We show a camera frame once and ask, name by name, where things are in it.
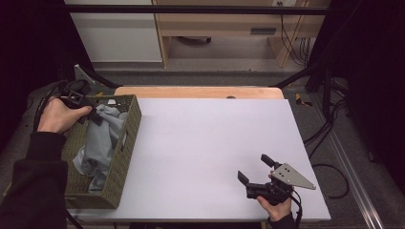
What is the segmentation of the light wooden desk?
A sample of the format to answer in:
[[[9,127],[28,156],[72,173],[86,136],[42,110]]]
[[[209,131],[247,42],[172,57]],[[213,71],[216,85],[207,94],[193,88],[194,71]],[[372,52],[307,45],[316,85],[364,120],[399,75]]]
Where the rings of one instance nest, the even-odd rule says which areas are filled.
[[[239,6],[321,8],[331,0],[152,0],[155,6]],[[262,36],[268,39],[280,68],[293,54],[297,38],[315,38],[320,31],[322,15],[268,14],[194,14],[158,13],[160,35],[163,37]]]

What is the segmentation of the white table mat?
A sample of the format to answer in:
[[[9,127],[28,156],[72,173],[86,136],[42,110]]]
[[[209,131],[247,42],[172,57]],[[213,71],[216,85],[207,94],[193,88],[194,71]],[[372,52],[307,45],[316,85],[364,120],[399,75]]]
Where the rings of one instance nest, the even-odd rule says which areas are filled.
[[[142,118],[118,208],[80,209],[83,221],[261,221],[237,179],[265,183],[268,155],[309,181],[309,163],[285,99],[139,100]]]

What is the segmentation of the olive green woven basket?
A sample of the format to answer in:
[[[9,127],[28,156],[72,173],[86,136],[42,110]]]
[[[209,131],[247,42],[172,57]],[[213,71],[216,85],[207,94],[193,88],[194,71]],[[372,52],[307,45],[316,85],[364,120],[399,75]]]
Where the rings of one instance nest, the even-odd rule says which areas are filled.
[[[68,133],[67,142],[62,151],[62,159],[68,162],[68,183],[65,202],[69,209],[116,209],[123,193],[133,149],[138,136],[141,110],[138,99],[133,94],[89,96],[94,108],[98,105],[117,108],[128,115],[123,124],[117,147],[113,155],[106,183],[99,195],[90,194],[88,186],[91,178],[81,175],[73,164],[78,150],[85,144],[89,117],[84,124],[77,123]]]

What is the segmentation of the black upright stand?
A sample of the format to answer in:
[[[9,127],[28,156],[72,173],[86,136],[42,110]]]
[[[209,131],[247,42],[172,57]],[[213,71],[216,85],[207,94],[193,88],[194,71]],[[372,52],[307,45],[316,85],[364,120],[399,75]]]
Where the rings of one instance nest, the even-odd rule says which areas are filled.
[[[331,74],[330,70],[325,70],[323,79],[323,96],[322,96],[322,114],[324,117],[330,115],[330,91],[331,91]]]

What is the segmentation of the grey cloth garment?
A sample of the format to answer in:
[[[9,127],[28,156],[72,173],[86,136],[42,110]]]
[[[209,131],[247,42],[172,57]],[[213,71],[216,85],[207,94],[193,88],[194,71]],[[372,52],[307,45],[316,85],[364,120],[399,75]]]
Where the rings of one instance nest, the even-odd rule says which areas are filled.
[[[106,183],[119,135],[128,113],[122,113],[117,108],[103,104],[96,107],[96,113],[101,117],[101,124],[89,121],[85,144],[78,150],[73,164],[81,175],[92,179],[88,192],[99,195]]]

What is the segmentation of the aluminium floor rail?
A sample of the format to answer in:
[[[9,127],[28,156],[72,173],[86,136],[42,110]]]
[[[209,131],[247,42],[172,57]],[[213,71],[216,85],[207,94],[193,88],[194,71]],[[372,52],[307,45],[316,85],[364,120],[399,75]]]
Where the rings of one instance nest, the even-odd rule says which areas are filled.
[[[351,192],[367,227],[369,229],[385,229],[382,219],[377,213],[370,195],[366,191],[366,188],[361,181],[359,174],[356,172],[342,142],[333,129],[332,122],[336,120],[339,113],[346,110],[345,102],[330,102],[327,99],[322,99],[317,94],[309,94],[309,98],[313,103],[320,121],[323,124],[329,123],[330,125],[328,132],[323,135],[323,138],[328,140],[331,151],[339,164],[340,171],[344,174],[344,177],[349,184],[348,190]]]

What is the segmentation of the black horizontal frame bar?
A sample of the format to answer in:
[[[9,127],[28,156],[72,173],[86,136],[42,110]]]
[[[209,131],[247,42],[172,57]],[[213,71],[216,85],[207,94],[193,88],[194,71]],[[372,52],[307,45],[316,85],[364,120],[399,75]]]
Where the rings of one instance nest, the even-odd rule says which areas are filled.
[[[66,5],[69,12],[87,13],[196,13],[196,14],[284,14],[327,15],[329,8],[236,7],[236,6],[146,6],[146,5]]]

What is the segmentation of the black diagonal frame strut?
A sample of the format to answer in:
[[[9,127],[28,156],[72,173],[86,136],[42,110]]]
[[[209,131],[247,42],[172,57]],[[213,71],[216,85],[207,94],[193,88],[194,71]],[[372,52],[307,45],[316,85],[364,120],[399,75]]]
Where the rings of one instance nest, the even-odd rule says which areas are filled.
[[[290,76],[289,78],[277,83],[274,85],[274,88],[278,88],[278,89],[284,89],[286,86],[288,86],[289,84],[304,78],[304,77],[308,77],[311,78],[312,76],[314,76],[319,70],[321,69],[321,65],[319,63],[310,65],[306,68],[304,68],[302,71],[295,73],[294,75]]]
[[[100,84],[102,84],[110,89],[117,89],[120,87],[119,84],[116,84],[116,83],[108,80],[107,78],[97,74],[96,72],[94,72],[88,68],[82,67],[81,70],[83,72],[85,72],[86,74],[88,74],[93,80],[99,82]]]

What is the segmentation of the grey metal corner bracket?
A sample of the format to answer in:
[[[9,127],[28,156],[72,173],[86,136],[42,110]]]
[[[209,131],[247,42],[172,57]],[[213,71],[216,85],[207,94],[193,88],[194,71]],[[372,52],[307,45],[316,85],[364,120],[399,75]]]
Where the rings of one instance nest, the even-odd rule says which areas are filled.
[[[78,64],[74,65],[74,70],[76,80],[86,80],[92,85],[96,84],[96,82]]]

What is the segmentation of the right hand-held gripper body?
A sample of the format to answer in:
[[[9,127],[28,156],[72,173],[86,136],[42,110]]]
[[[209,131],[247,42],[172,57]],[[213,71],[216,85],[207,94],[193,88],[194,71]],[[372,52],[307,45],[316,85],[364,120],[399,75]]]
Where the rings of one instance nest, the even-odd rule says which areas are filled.
[[[297,172],[289,164],[279,162],[268,162],[267,165],[273,169],[270,182],[265,184],[251,183],[245,179],[245,190],[247,198],[262,197],[273,206],[285,202],[291,197],[295,187],[315,190],[316,185]]]

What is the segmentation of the person's right hand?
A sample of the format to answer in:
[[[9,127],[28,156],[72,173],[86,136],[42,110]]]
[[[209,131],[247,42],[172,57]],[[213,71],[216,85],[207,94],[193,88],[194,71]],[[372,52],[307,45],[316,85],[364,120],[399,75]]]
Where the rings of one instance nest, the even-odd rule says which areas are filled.
[[[275,206],[271,205],[265,198],[257,197],[257,201],[268,213],[268,216],[272,222],[279,221],[291,213],[291,199],[288,198],[284,202]]]

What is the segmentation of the yellow and black tool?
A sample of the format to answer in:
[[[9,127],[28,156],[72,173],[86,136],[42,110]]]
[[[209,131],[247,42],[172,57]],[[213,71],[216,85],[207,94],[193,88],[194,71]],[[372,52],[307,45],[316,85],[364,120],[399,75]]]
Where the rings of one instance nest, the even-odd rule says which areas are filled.
[[[312,103],[311,102],[306,102],[301,98],[300,94],[295,94],[295,101],[297,105],[303,105],[306,107],[312,107]]]

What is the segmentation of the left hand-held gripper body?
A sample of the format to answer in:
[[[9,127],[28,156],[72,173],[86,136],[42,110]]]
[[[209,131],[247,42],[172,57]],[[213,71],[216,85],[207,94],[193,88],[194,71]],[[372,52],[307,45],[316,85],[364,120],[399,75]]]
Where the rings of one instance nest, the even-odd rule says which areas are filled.
[[[70,109],[79,109],[85,106],[94,107],[94,103],[87,97],[91,87],[86,80],[76,80],[66,84],[60,92],[59,98]]]

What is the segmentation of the white cabinet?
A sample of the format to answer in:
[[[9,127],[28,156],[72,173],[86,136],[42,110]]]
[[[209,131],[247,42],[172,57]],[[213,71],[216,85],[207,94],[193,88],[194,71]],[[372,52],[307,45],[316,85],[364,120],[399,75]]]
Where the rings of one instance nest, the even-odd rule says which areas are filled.
[[[93,63],[161,62],[153,13],[72,13]]]

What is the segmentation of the person's left hand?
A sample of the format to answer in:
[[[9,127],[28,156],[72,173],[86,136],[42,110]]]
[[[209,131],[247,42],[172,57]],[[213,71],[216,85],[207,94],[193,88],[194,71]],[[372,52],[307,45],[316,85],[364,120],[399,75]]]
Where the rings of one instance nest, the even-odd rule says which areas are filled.
[[[36,131],[63,134],[91,110],[92,108],[89,106],[70,109],[62,100],[52,96],[40,116]]]

